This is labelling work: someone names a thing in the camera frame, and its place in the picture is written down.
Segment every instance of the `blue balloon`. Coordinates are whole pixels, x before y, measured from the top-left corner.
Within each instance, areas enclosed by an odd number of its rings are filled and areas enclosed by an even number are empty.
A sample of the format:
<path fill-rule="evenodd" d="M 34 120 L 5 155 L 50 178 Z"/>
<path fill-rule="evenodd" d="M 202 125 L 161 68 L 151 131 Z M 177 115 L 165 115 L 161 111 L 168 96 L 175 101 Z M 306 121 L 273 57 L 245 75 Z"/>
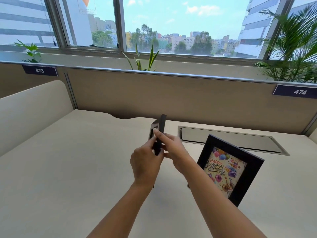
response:
<path fill-rule="evenodd" d="M 225 159 L 226 159 L 226 156 L 225 156 L 224 154 L 222 154 L 222 155 L 219 156 L 219 159 L 220 159 L 220 160 L 225 160 Z"/>

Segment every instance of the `desk number plate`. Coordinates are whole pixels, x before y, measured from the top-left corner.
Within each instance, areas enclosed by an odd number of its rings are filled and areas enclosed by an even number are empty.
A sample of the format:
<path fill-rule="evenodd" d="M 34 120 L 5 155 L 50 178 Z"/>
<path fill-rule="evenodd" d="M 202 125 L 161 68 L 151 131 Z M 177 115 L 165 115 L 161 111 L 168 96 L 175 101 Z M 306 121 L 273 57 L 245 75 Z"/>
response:
<path fill-rule="evenodd" d="M 26 74 L 36 74 L 45 76 L 58 76 L 55 67 L 22 65 Z"/>
<path fill-rule="evenodd" d="M 317 99 L 317 87 L 312 88 L 278 84 L 273 95 Z"/>

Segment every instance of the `blue sky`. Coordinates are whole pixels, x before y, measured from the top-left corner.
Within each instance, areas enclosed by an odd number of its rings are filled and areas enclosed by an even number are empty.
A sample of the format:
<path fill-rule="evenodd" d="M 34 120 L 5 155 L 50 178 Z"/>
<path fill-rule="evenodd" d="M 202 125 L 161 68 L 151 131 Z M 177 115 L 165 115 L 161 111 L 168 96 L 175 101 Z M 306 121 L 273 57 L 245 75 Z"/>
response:
<path fill-rule="evenodd" d="M 214 39 L 237 39 L 249 0 L 123 0 L 125 31 L 147 24 L 162 35 L 207 31 Z M 112 0 L 95 0 L 97 17 L 114 20 Z"/>

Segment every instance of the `orange triangle sticker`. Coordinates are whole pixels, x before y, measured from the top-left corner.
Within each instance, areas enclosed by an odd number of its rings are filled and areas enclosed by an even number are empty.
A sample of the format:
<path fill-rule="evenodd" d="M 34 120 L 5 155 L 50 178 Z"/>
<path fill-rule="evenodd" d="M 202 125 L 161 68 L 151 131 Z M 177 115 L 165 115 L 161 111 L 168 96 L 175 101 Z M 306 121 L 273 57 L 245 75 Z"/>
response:
<path fill-rule="evenodd" d="M 86 7 L 88 7 L 89 0 L 82 0 L 82 1 L 85 3 Z"/>

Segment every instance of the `hand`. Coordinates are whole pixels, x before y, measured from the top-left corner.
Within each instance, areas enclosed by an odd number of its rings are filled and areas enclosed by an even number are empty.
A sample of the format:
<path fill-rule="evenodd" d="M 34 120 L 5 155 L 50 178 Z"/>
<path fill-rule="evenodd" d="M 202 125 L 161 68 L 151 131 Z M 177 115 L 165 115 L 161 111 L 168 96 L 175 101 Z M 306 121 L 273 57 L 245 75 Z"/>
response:
<path fill-rule="evenodd" d="M 196 164 L 185 149 L 179 137 L 170 134 L 163 134 L 156 128 L 153 129 L 153 133 L 159 140 L 162 141 L 162 143 L 164 143 L 162 148 L 168 152 L 164 153 L 164 156 L 173 160 L 175 168 L 180 173 L 184 173 L 184 168 L 187 164 Z"/>
<path fill-rule="evenodd" d="M 134 174 L 134 184 L 136 185 L 153 188 L 164 159 L 163 149 L 158 156 L 155 156 L 152 152 L 155 140 L 156 137 L 153 136 L 140 148 L 135 149 L 131 155 L 130 164 Z"/>

